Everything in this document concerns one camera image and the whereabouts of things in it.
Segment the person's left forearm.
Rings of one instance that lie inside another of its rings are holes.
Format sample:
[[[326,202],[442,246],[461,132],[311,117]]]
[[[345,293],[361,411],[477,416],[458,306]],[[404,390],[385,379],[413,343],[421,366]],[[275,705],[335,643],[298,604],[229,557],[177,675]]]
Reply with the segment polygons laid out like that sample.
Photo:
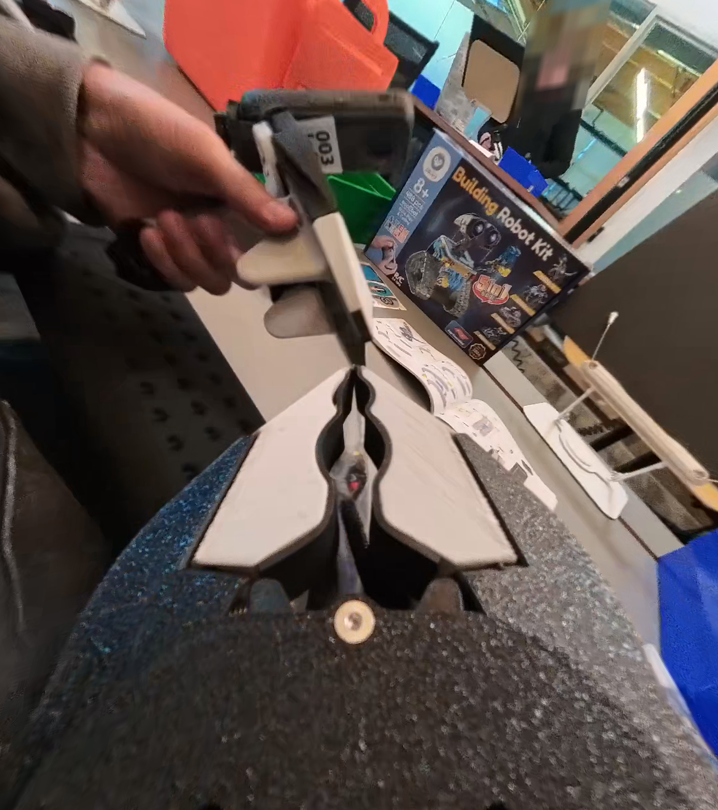
[[[102,217],[80,182],[79,113],[89,54],[0,2],[0,252],[54,246],[61,213]]]

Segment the white instruction booklet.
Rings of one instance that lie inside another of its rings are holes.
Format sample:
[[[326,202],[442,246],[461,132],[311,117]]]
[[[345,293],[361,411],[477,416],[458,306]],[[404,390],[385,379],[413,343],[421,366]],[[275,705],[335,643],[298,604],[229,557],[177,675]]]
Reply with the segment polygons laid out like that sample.
[[[404,319],[375,319],[374,344],[425,389],[432,413],[456,433],[471,437],[551,512],[556,494],[536,473],[505,423],[486,402],[473,396],[469,375],[436,350]]]

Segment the grey desk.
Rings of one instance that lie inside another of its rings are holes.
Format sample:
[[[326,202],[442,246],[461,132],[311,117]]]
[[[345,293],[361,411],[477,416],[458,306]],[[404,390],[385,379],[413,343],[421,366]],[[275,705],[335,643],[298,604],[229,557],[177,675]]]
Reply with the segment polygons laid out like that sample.
[[[232,289],[224,297],[188,295],[219,350],[261,415],[270,420],[347,364],[334,335],[275,339],[265,329],[268,292]],[[478,366],[419,310],[375,309],[376,318],[405,319],[469,375],[474,397],[495,410],[529,463],[556,494],[556,514],[591,556],[645,643],[659,647],[657,560],[682,544],[633,492],[616,520],[607,518],[526,419],[523,408],[546,398],[506,354]]]

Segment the person's left hand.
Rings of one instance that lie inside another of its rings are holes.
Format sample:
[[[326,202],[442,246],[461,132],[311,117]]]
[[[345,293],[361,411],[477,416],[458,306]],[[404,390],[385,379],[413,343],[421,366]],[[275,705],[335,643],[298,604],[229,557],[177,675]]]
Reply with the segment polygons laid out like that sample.
[[[293,232],[296,213],[272,198],[212,128],[151,88],[91,62],[78,116],[81,186],[118,228],[146,221],[144,257],[173,289],[215,296],[233,284],[242,250],[224,213],[269,235]]]

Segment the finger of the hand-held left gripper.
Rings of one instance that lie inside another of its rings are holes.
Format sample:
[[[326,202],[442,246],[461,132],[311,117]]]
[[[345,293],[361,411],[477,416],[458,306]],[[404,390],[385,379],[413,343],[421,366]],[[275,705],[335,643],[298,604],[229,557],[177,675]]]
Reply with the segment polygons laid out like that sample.
[[[313,220],[313,234],[329,272],[320,283],[327,317],[351,364],[361,367],[374,337],[374,301],[364,271],[339,212]]]

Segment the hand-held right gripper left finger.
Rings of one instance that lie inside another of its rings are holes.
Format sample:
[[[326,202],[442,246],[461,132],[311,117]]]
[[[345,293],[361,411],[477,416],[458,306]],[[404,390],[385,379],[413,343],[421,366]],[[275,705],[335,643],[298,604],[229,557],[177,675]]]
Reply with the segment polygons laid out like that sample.
[[[352,368],[330,375],[267,422],[240,462],[192,555],[221,571],[319,571],[338,547],[331,470],[345,449]]]

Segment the black perforated chair seat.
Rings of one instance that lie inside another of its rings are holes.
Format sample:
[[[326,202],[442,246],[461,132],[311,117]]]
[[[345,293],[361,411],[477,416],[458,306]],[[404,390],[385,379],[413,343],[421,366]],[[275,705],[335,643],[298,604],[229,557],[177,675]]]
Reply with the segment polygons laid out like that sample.
[[[264,419],[187,297],[121,280],[110,241],[69,222],[18,280],[87,453],[80,493],[125,545]]]

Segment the dark blue toy box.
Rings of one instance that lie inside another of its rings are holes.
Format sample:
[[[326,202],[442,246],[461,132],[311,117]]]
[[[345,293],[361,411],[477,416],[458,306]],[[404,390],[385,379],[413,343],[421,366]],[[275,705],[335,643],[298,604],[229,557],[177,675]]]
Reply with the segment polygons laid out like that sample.
[[[591,272],[531,207],[438,129],[365,255],[477,365]]]

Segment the orange plastic bin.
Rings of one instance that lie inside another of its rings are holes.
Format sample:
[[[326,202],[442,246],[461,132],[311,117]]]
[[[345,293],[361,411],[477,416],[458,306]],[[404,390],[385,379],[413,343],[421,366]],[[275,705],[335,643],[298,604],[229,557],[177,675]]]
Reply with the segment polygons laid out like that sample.
[[[166,1],[163,43],[218,110],[257,90],[384,92],[398,69],[386,1],[366,28],[341,1]]]

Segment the black partition panel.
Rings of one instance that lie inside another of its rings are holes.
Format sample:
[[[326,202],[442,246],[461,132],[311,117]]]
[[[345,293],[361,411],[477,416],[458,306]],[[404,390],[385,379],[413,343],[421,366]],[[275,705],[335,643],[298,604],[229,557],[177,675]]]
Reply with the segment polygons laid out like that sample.
[[[718,190],[581,284],[551,321],[718,479]]]

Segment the blue sticker sheet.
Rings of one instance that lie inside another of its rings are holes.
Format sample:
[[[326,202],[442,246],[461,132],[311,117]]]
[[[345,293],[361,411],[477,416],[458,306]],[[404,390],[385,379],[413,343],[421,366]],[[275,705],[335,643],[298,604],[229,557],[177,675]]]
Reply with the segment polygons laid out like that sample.
[[[406,307],[398,298],[397,294],[390,289],[371,265],[366,262],[361,262],[360,268],[364,273],[364,278],[375,309],[384,309],[387,311],[406,310]]]

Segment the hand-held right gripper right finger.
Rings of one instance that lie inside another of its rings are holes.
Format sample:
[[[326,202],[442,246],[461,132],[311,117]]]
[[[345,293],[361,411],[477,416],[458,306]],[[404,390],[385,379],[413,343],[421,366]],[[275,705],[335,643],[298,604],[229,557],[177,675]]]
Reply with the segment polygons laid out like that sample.
[[[363,367],[355,369],[355,397],[376,468],[376,525],[444,568],[515,564],[515,545],[452,429]]]

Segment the green plastic bin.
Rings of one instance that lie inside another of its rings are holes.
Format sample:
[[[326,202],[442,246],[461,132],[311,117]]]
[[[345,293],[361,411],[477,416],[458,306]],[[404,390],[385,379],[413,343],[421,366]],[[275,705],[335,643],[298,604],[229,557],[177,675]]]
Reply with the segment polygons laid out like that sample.
[[[396,189],[378,173],[342,173],[326,176],[352,241],[367,245],[389,211]]]

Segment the small clear parts bag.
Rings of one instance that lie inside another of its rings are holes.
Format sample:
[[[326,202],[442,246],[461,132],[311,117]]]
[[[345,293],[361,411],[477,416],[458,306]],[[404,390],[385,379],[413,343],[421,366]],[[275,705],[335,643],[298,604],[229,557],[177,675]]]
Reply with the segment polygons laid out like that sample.
[[[337,492],[336,594],[358,599],[365,593],[362,565],[370,544],[377,469],[365,449],[365,421],[356,402],[344,422],[343,438],[343,453],[331,469]]]

